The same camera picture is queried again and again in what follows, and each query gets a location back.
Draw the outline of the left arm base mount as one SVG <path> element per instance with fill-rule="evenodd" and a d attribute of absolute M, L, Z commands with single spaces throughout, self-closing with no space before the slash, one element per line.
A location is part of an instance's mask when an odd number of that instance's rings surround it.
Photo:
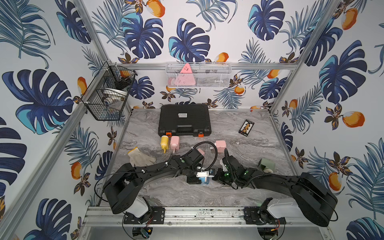
<path fill-rule="evenodd" d="M 165 218 L 165 208 L 151 207 L 144 198 L 136 198 L 133 204 L 124 212 L 124 225 L 162 225 Z"/>

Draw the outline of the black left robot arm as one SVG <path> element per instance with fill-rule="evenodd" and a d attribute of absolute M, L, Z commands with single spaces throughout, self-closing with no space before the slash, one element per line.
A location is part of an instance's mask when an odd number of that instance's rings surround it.
<path fill-rule="evenodd" d="M 205 157 L 198 150 L 201 145 L 212 146 L 215 153 L 214 160 L 205 169 L 201 165 Z M 103 185 L 106 201 L 114 215 L 123 213 L 133 206 L 140 190 L 146 184 L 179 176 L 199 179 L 198 173 L 212 169 L 218 159 L 218 153 L 214 143 L 204 141 L 193 146 L 184 155 L 171 155 L 165 162 L 144 167 L 133 167 L 130 163 L 124 164 L 115 173 L 104 175 L 107 179 Z"/>

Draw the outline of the yellow pencil sharpener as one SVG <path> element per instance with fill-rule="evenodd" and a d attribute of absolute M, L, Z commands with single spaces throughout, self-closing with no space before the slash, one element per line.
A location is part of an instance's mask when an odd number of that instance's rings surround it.
<path fill-rule="evenodd" d="M 163 150 L 164 154 L 169 149 L 169 137 L 168 136 L 162 136 L 161 137 L 161 149 Z"/>

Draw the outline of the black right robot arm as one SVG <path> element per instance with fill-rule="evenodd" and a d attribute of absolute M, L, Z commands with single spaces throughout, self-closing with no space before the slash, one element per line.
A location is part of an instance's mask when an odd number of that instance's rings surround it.
<path fill-rule="evenodd" d="M 245 168 L 227 150 L 222 162 L 224 166 L 213 177 L 220 184 L 264 189 L 289 196 L 296 201 L 304 217 L 320 227 L 327 227 L 336 213 L 336 196 L 309 173 L 285 176 Z"/>

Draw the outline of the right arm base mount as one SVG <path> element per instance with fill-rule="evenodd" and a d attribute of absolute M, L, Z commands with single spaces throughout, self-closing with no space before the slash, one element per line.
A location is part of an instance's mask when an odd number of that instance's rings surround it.
<path fill-rule="evenodd" d="M 268 204 L 272 200 L 273 198 L 267 198 L 259 207 L 244 207 L 244 220 L 247 225 L 285 225 L 285 218 L 276 218 L 268 212 Z"/>

